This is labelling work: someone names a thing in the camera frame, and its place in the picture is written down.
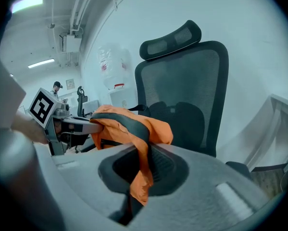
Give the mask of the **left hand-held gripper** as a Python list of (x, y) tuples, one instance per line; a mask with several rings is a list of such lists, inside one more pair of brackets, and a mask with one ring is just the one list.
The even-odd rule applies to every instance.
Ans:
[(43, 128), (50, 154), (63, 155), (70, 147), (69, 139), (62, 139), (63, 133), (87, 135), (99, 133), (103, 126), (83, 117), (70, 117), (69, 105), (57, 100), (47, 90), (40, 88), (28, 113)]

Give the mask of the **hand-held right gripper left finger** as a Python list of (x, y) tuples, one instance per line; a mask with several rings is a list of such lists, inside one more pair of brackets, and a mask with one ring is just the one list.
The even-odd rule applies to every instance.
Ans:
[(40, 176), (51, 197), (46, 220), (47, 231), (135, 231), (132, 222), (124, 226), (115, 221), (126, 196), (112, 192), (98, 174), (103, 159), (116, 155), (131, 145), (83, 154), (50, 156), (41, 144), (35, 145)]

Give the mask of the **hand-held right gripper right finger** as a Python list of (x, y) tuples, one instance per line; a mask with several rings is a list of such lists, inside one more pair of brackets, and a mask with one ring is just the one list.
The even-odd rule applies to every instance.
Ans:
[(273, 211), (254, 182), (218, 159), (176, 146), (158, 144), (180, 156), (189, 174), (172, 194), (149, 197), (129, 223), (130, 231), (252, 231)]

